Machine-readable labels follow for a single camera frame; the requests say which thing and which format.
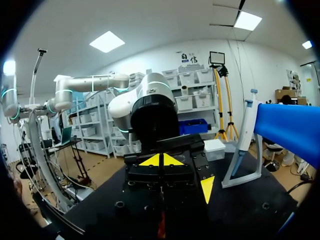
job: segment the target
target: black cable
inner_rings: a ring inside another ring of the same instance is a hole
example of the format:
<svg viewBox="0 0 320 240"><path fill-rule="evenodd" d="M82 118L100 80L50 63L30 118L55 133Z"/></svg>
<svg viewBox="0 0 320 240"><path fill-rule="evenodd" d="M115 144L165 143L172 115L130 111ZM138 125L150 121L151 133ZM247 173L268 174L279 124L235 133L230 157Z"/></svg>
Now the black cable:
<svg viewBox="0 0 320 240"><path fill-rule="evenodd" d="M296 188L304 185L304 184L312 184L314 181L313 180L307 180L307 181L302 181L299 182L297 185L293 186L287 193L290 194L293 190L295 190Z"/></svg>

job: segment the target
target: black table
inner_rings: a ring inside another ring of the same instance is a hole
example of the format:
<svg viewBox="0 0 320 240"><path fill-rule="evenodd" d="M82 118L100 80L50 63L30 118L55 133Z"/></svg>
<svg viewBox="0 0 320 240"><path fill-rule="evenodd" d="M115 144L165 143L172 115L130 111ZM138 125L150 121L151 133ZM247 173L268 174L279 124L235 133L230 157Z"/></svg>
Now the black table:
<svg viewBox="0 0 320 240"><path fill-rule="evenodd" d="M232 153L226 153L225 159L209 162L215 175L208 204L211 237L230 239L241 236L247 238L274 236L290 214L296 210L297 202L264 167L259 179L223 189L221 181L232 156ZM257 160L247 153L237 175L240 177L252 173L256 164ZM124 178L125 167L73 207L65 217L84 230L87 226L94 226L97 223L103 228L101 218L102 216L112 218L115 202L122 194Z"/></svg>

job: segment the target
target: cardboard box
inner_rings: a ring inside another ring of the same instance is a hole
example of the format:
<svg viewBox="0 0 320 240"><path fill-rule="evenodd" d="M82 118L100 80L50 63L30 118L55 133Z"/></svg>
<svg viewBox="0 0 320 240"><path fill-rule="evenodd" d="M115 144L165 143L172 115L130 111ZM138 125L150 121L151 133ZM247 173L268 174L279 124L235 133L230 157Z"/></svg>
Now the cardboard box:
<svg viewBox="0 0 320 240"><path fill-rule="evenodd" d="M298 105L307 105L307 99L305 97L298 97Z"/></svg>
<svg viewBox="0 0 320 240"><path fill-rule="evenodd" d="M284 95L289 95L291 98L296 97L296 90L283 90L283 89L277 89L275 90L275 99L280 100Z"/></svg>

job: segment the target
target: yellow triangle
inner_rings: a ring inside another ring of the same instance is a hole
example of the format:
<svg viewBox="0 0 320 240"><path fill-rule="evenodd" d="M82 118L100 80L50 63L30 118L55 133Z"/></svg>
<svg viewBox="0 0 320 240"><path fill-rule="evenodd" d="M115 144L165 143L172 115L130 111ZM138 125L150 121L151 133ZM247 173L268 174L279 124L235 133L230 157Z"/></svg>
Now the yellow triangle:
<svg viewBox="0 0 320 240"><path fill-rule="evenodd" d="M215 176L201 180L201 186L202 186L202 190L203 190L206 204L209 203L211 191L212 191L212 188L214 187L214 180L215 180Z"/></svg>
<svg viewBox="0 0 320 240"><path fill-rule="evenodd" d="M175 166L181 166L184 165L182 162L176 160L175 158L173 158L172 156L168 155L168 154L163 154L163 163L165 166L169 166L169 165L175 165Z"/></svg>
<svg viewBox="0 0 320 240"><path fill-rule="evenodd" d="M149 166L149 165L159 166L159 155L160 155L159 153L157 153L156 155L153 155L148 160L145 160L144 162L140 163L139 166Z"/></svg>

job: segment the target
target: yellow tripod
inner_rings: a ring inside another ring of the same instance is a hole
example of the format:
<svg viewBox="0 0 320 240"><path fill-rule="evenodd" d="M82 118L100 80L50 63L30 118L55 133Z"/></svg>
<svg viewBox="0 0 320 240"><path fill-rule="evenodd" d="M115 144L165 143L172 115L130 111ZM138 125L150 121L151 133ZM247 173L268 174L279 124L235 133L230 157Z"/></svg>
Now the yellow tripod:
<svg viewBox="0 0 320 240"><path fill-rule="evenodd" d="M234 129L235 135L237 137L237 139L239 140L239 134L238 131L236 129L236 126L234 124L234 122L232 121L232 104L231 104L231 95L230 95L230 87L229 87L229 81L228 81L228 77L227 74L225 74L224 76L224 80L225 80L225 86L226 86L226 92L228 94L228 103L229 103L229 123L228 126L225 130L225 134L228 135L228 130L230 129L230 141L232 141L232 128Z"/></svg>
<svg viewBox="0 0 320 240"><path fill-rule="evenodd" d="M218 75L217 69L214 67L212 67L212 68L213 68L213 72L215 75L216 88L218 91L218 103L219 103L219 115L220 115L220 130L214 139L217 139L220 136L221 139L228 141L226 131L224 130L223 106L222 106L222 99L221 99L221 88L220 88L219 75Z"/></svg>

